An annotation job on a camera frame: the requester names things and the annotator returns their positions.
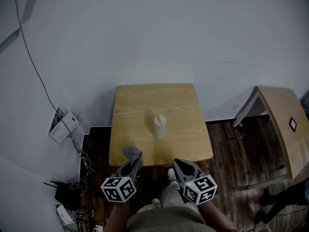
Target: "dark wooden floor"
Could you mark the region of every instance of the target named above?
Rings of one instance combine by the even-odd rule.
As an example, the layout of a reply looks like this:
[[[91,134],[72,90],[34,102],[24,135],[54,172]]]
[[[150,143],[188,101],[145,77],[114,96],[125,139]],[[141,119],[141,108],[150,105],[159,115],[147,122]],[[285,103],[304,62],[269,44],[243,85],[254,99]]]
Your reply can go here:
[[[218,189],[213,203],[237,224],[239,231],[254,227],[254,217],[258,210],[268,212],[271,206],[261,207],[259,199],[263,189],[246,190],[248,184],[270,180],[286,173],[284,157],[279,140],[268,116],[243,121],[247,128],[246,136],[238,139],[231,122],[208,124],[213,158],[198,162],[201,169],[211,174]],[[83,148],[89,150],[95,173],[89,174],[88,185],[95,195],[104,199],[100,189],[103,180],[117,168],[108,164],[111,128],[92,128],[84,139]],[[294,180],[287,180],[269,187],[271,194],[285,190],[292,184],[309,177],[309,166]],[[167,168],[142,168],[139,187],[132,202],[131,212],[148,204],[157,197],[167,183]],[[280,214],[287,214],[306,207],[287,206]],[[104,218],[110,215],[112,206],[104,200]],[[269,228],[272,232],[299,231],[304,226],[307,210],[287,216],[277,216],[269,224],[259,223],[255,231]]]

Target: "wooden table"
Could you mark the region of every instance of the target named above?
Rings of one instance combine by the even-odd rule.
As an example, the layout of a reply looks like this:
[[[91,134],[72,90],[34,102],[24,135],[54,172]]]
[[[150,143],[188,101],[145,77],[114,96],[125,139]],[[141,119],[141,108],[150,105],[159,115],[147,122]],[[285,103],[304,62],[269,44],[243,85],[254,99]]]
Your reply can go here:
[[[154,117],[166,117],[163,139],[153,136]],[[111,166],[127,162],[122,148],[137,146],[144,166],[171,165],[175,158],[190,161],[213,156],[205,119],[192,84],[119,86],[112,117]]]
[[[249,189],[268,186],[286,178],[294,179],[309,162],[309,122],[297,96],[291,89],[257,87],[255,94],[233,123],[233,127],[242,121],[258,98],[261,99],[273,122],[285,156],[287,174],[248,186]],[[297,124],[295,132],[290,127],[291,118]]]

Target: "table leg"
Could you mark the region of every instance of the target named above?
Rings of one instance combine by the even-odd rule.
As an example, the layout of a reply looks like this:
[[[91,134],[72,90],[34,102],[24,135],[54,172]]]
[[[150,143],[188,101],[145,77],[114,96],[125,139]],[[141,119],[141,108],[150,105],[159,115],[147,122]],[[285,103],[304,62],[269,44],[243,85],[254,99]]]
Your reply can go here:
[[[255,188],[264,188],[264,187],[279,183],[279,182],[287,180],[287,179],[289,179],[289,175],[285,174],[285,175],[282,175],[280,177],[274,178],[272,180],[264,181],[264,182],[253,184],[253,185],[248,185],[247,188],[248,188],[248,190],[255,189]]]
[[[259,92],[257,91],[255,95],[251,98],[247,106],[243,109],[243,111],[238,115],[236,120],[233,123],[233,127],[236,127],[242,120],[245,118],[245,116],[249,113],[250,109],[254,105],[256,99],[259,97]]]

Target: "wall outlet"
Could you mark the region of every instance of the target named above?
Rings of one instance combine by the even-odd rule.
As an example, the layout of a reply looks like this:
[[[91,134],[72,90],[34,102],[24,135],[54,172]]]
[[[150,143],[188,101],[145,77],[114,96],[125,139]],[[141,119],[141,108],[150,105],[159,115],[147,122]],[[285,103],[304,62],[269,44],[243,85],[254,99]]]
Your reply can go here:
[[[49,132],[49,136],[52,137],[57,143],[61,144],[62,141],[69,135],[69,131],[73,131],[79,125],[79,121],[74,117],[71,112],[68,112],[59,123]]]

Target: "white wall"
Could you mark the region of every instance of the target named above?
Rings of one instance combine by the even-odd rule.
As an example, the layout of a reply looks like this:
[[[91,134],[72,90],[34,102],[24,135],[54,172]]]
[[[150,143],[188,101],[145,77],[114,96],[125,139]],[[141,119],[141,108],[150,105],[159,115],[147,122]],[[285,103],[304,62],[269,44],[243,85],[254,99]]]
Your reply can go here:
[[[1,1],[3,40],[18,23],[14,0]],[[26,1],[18,0],[21,12]],[[83,121],[79,143],[89,126],[111,124],[118,85],[193,83],[205,120],[234,117],[255,85],[289,87],[298,97],[309,88],[309,0],[37,0],[23,28],[54,103]],[[27,173],[73,178],[78,159],[70,142],[46,137],[53,110],[21,37],[0,55],[0,71],[6,195],[20,178],[35,183],[46,199],[40,219],[55,231],[53,194]],[[4,221],[24,215],[14,211],[1,214],[1,230],[20,229]]]

